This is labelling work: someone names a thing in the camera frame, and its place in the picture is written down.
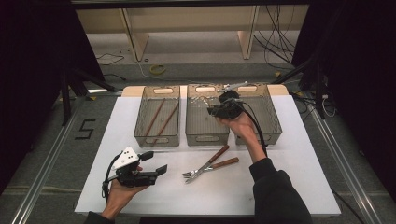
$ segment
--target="white table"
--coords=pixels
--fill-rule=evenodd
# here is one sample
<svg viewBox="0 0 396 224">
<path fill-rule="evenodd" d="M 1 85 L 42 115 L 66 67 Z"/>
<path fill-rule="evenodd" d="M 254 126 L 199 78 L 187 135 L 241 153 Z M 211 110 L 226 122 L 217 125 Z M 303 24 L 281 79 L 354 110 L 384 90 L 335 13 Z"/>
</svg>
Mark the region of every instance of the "white table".
<svg viewBox="0 0 396 224">
<path fill-rule="evenodd" d="M 272 96 L 283 133 L 276 145 L 269 146 L 268 156 L 276 169 L 286 171 L 293 186 L 302 196 L 312 216 L 330 217 L 341 214 L 318 158 L 291 96 Z M 101 197 L 102 182 L 111 160 L 130 146 L 140 148 L 134 139 L 134 126 L 140 97 L 117 100 L 91 172 L 78 200 L 76 212 L 100 213 L 106 202 Z M 251 159 L 245 146 L 236 146 L 230 134 L 230 149 L 217 161 L 237 156 L 237 164 L 202 174 L 185 184 L 182 173 L 201 167 L 221 147 L 189 147 L 185 137 L 186 96 L 181 97 L 179 147 L 151 148 L 154 157 L 141 163 L 145 171 L 168 164 L 167 173 L 156 185 L 138 193 L 122 213 L 138 217 L 252 217 L 254 216 L 253 179 L 248 167 Z"/>
</svg>

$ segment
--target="hand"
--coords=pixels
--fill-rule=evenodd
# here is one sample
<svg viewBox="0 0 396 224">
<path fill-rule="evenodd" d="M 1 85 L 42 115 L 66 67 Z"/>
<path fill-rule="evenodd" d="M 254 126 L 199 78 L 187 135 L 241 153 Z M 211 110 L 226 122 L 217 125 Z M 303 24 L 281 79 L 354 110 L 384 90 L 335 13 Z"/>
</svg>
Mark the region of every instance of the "hand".
<svg viewBox="0 0 396 224">
<path fill-rule="evenodd" d="M 111 181 L 110 193 L 108 195 L 107 205 L 102 213 L 102 217 L 114 220 L 123 207 L 136 195 L 136 193 L 148 188 L 149 186 L 128 188 L 120 184 L 117 179 Z"/>
<path fill-rule="evenodd" d="M 259 144 L 257 136 L 254 133 L 253 121 L 245 112 L 242 112 L 235 119 L 218 119 L 218 121 L 227 125 L 233 130 L 233 133 L 244 140 L 253 162 L 266 158 L 262 146 Z"/>
</svg>

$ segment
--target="gray floor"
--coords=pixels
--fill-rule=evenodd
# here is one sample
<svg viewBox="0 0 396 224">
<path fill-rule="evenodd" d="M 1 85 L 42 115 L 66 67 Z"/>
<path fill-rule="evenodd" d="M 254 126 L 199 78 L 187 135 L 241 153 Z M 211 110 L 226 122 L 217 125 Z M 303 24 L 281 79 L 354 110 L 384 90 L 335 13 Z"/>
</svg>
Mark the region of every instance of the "gray floor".
<svg viewBox="0 0 396 224">
<path fill-rule="evenodd" d="M 298 32 L 288 32 L 288 37 L 292 42 L 295 42 L 297 36 Z M 274 55 L 266 55 L 268 62 L 286 67 L 286 69 L 275 69 L 265 63 L 263 49 L 257 41 L 254 42 L 251 58 L 243 60 L 234 32 L 152 34 L 144 55 L 146 61 L 143 60 L 140 64 L 142 70 L 140 70 L 139 64 L 132 60 L 126 36 L 89 35 L 89 39 L 97 57 L 105 53 L 124 56 L 123 60 L 117 63 L 101 66 L 104 74 L 115 74 L 127 78 L 124 81 L 118 77 L 106 76 L 107 83 L 118 88 L 130 85 L 179 85 L 193 81 L 270 82 L 276 78 L 276 71 L 285 74 L 290 68 Z M 101 64 L 108 64 L 119 58 L 107 55 L 107 58 L 103 57 L 98 61 Z M 149 73 L 149 66 L 156 63 L 165 65 L 166 72 L 164 74 L 154 76 Z M 290 91 L 298 91 L 298 79 L 299 76 L 288 80 L 285 86 Z M 100 89 L 91 83 L 87 83 L 87 87 Z M 114 94 L 102 93 L 93 93 L 92 96 L 95 96 L 94 100 L 86 98 L 78 111 L 74 125 L 27 223 L 83 222 L 85 217 L 74 213 L 74 208 L 118 97 Z M 302 112 L 305 110 L 305 106 L 301 102 L 296 102 L 296 106 Z M 361 210 L 310 112 L 308 109 L 301 114 L 301 117 L 323 172 L 330 186 L 362 217 Z M 19 170 L 0 197 L 0 223 L 10 223 L 14 218 L 24 195 L 34 182 L 41 164 L 62 129 L 62 115 L 62 102 L 57 101 L 39 135 L 40 137 L 35 142 L 34 150 L 26 155 Z M 84 119 L 95 120 L 87 122 L 85 125 L 86 128 L 93 129 L 92 136 L 90 139 L 78 140 L 77 137 L 87 136 L 87 133 L 79 131 Z M 389 197 L 367 160 L 359 153 L 359 147 L 343 119 L 339 115 L 332 118 L 327 116 L 326 122 L 383 223 L 396 223 L 395 202 Z M 342 210 L 341 216 L 315 217 L 315 223 L 359 223 L 344 203 L 339 199 L 337 202 Z M 138 219 L 138 217 L 118 217 L 117 223 L 138 223 Z"/>
</svg>

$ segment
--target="black sleeve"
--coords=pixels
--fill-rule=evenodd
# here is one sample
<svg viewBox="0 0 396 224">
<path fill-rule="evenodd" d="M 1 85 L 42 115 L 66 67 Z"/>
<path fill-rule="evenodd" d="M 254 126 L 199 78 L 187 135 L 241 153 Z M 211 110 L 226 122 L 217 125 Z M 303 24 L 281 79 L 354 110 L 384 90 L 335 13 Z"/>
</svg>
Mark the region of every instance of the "black sleeve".
<svg viewBox="0 0 396 224">
<path fill-rule="evenodd" d="M 105 217 L 102 217 L 99 214 L 96 214 L 94 212 L 90 212 L 87 216 L 87 219 L 85 219 L 84 224 L 114 224 L 114 221 L 108 220 Z"/>
<path fill-rule="evenodd" d="M 254 179 L 256 223 L 312 223 L 303 199 L 284 171 L 268 158 L 249 167 Z"/>
</svg>

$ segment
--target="floor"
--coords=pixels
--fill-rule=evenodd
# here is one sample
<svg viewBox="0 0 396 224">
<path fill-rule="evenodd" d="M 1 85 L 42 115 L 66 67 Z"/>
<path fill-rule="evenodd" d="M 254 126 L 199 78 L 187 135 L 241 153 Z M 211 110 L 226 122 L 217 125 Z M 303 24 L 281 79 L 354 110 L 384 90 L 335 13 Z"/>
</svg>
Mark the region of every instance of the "floor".
<svg viewBox="0 0 396 224">
<path fill-rule="evenodd" d="M 269 38 L 271 33 L 256 33 L 258 39 L 265 44 L 262 35 Z M 298 32 L 288 31 L 286 36 L 291 43 L 295 43 Z M 236 32 L 151 34 L 144 58 L 139 64 L 133 60 L 126 35 L 89 35 L 89 39 L 98 62 L 104 74 L 107 75 L 106 81 L 120 88 L 128 85 L 145 85 L 148 80 L 151 81 L 150 83 L 177 84 L 200 82 L 206 79 L 230 80 L 228 76 L 234 76 L 231 80 L 235 82 L 243 79 L 274 80 L 277 75 L 286 74 L 291 69 L 285 60 L 267 51 L 264 52 L 257 40 L 253 43 L 250 59 L 242 59 Z M 278 39 L 271 41 L 275 45 L 279 43 Z M 290 57 L 287 52 L 284 53 L 281 50 L 276 50 L 276 52 L 283 57 Z M 152 64 L 164 64 L 167 74 L 161 77 L 151 75 L 149 66 Z M 300 77 L 301 75 L 296 76 L 284 83 L 290 92 L 300 94 L 298 89 Z M 90 94 L 92 98 L 87 97 L 82 100 L 77 98 L 72 102 L 76 109 L 76 118 L 70 126 L 61 126 L 62 102 L 55 102 L 40 137 L 35 142 L 34 150 L 26 156 L 8 188 L 0 197 L 0 223 L 12 222 L 17 215 L 16 212 L 19 211 L 19 206 L 26 199 L 25 195 L 28 190 L 37 181 L 37 174 L 43 174 L 40 170 L 42 164 L 46 163 L 47 156 L 51 155 L 56 147 L 59 148 L 59 152 L 54 155 L 53 163 L 49 164 L 49 170 L 42 180 L 44 187 L 33 200 L 31 210 L 27 211 L 26 222 L 83 222 L 85 217 L 74 213 L 74 207 L 111 116 L 112 106 L 118 97 L 117 94 L 98 91 L 101 88 L 91 83 L 87 83 L 87 87 L 92 90 Z M 311 93 L 304 92 L 304 94 L 303 97 L 309 97 Z M 334 196 L 339 203 L 342 215 L 314 217 L 314 223 L 360 223 L 347 208 L 347 204 L 356 211 L 364 223 L 396 223 L 395 202 L 389 197 L 367 160 L 360 154 L 359 146 L 342 117 L 337 113 L 332 114 L 333 107 L 326 107 L 329 110 L 325 119 L 329 130 L 327 132 L 333 135 L 352 170 L 353 177 L 363 188 L 369 205 L 373 207 L 374 212 L 371 215 L 374 214 L 377 217 L 371 220 L 367 217 L 367 210 L 364 208 L 367 204 L 359 203 L 359 195 L 357 196 L 351 189 L 345 172 L 339 168 L 338 161 L 334 158 L 334 149 L 329 147 L 329 140 L 319 128 L 323 122 L 315 119 L 316 112 L 310 104 L 299 100 L 295 102 L 330 186 L 346 202 Z M 85 133 L 79 131 L 80 124 L 84 120 L 86 121 L 84 127 L 92 128 L 94 132 L 90 139 L 78 140 L 80 136 L 85 136 Z M 59 133 L 65 133 L 65 139 L 60 140 Z M 139 217 L 118 217 L 117 223 L 138 223 L 138 220 Z"/>
</svg>

